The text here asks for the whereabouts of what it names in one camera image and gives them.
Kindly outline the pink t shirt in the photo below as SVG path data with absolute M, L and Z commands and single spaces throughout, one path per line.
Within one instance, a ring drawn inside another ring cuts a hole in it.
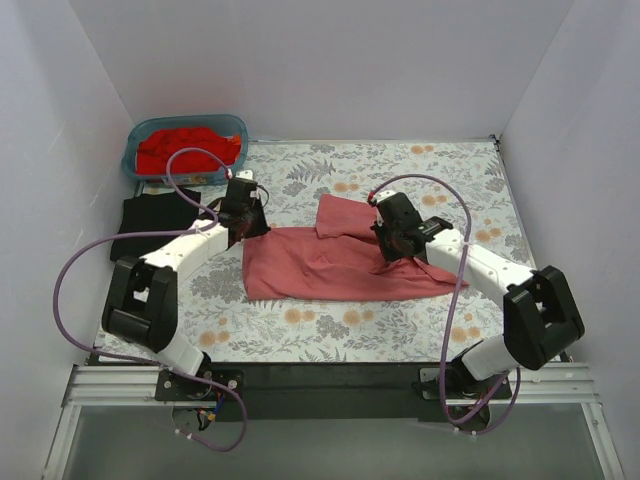
M 456 276 L 441 268 L 413 258 L 387 263 L 375 220 L 367 204 L 324 194 L 313 227 L 278 227 L 245 240 L 248 299 L 400 301 L 454 291 Z

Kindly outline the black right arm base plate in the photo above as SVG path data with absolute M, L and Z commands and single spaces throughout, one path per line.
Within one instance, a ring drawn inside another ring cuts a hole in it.
M 499 379 L 499 375 L 494 375 L 486 380 L 463 384 L 459 380 L 453 379 L 449 371 L 446 371 L 446 398 L 479 400 L 488 395 Z M 425 400 L 438 400 L 440 398 L 438 366 L 421 368 L 418 373 L 418 380 L 411 383 L 411 388 Z M 493 399 L 507 400 L 511 397 L 510 382 L 507 379 L 503 379 L 494 393 Z

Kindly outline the floral patterned table mat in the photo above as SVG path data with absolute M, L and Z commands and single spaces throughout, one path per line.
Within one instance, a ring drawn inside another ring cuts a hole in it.
M 425 217 L 438 215 L 499 256 L 534 259 L 491 141 L 258 142 L 245 161 L 268 190 L 274 228 L 311 226 L 322 195 L 362 201 L 385 180 Z M 500 309 L 473 289 L 404 302 L 251 302 L 235 246 L 179 289 L 179 326 L 217 362 L 407 362 L 452 357 L 502 329 Z

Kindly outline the folded black t shirt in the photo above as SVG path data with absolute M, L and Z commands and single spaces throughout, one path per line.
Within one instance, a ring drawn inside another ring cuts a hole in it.
M 123 201 L 123 216 L 119 234 L 132 232 L 184 231 L 191 227 L 199 209 L 177 193 L 141 194 Z M 110 260 L 124 256 L 142 257 L 168 244 L 175 235 L 136 237 L 114 240 Z

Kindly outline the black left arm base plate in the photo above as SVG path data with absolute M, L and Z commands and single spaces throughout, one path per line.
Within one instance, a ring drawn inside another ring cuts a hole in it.
M 232 388 L 239 395 L 244 386 L 241 370 L 215 369 L 203 374 L 207 380 Z M 159 373 L 154 399 L 157 401 L 214 401 L 223 392 L 209 384 L 188 380 L 168 370 Z

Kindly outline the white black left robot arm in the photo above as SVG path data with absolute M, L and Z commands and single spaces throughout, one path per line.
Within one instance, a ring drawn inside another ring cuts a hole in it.
M 205 398 L 213 386 L 208 360 L 178 331 L 178 287 L 213 257 L 243 240 L 270 231 L 253 172 L 243 170 L 227 183 L 225 196 L 202 213 L 191 228 L 158 250 L 116 262 L 102 315 L 102 329 L 181 371 L 178 387 L 193 400 Z

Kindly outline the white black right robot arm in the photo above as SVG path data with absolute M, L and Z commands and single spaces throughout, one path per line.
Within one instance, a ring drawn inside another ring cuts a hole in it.
M 467 348 L 447 363 L 446 382 L 475 397 L 489 378 L 518 367 L 538 370 L 583 337 L 585 327 L 565 275 L 553 266 L 534 270 L 471 245 L 450 222 L 423 219 L 403 193 L 369 198 L 372 226 L 384 258 L 426 261 L 447 272 L 465 262 L 463 281 L 500 307 L 503 332 Z

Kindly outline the aluminium frame rail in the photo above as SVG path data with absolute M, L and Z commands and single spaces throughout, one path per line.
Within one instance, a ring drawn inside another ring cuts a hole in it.
M 158 376 L 151 366 L 74 366 L 42 479 L 63 478 L 84 407 L 146 406 L 154 402 Z

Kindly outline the teal plastic laundry basket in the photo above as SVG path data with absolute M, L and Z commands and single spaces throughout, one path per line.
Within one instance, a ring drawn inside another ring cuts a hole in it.
M 219 185 L 227 169 L 242 169 L 248 151 L 245 123 L 230 114 L 159 117 L 130 132 L 123 172 L 147 185 Z

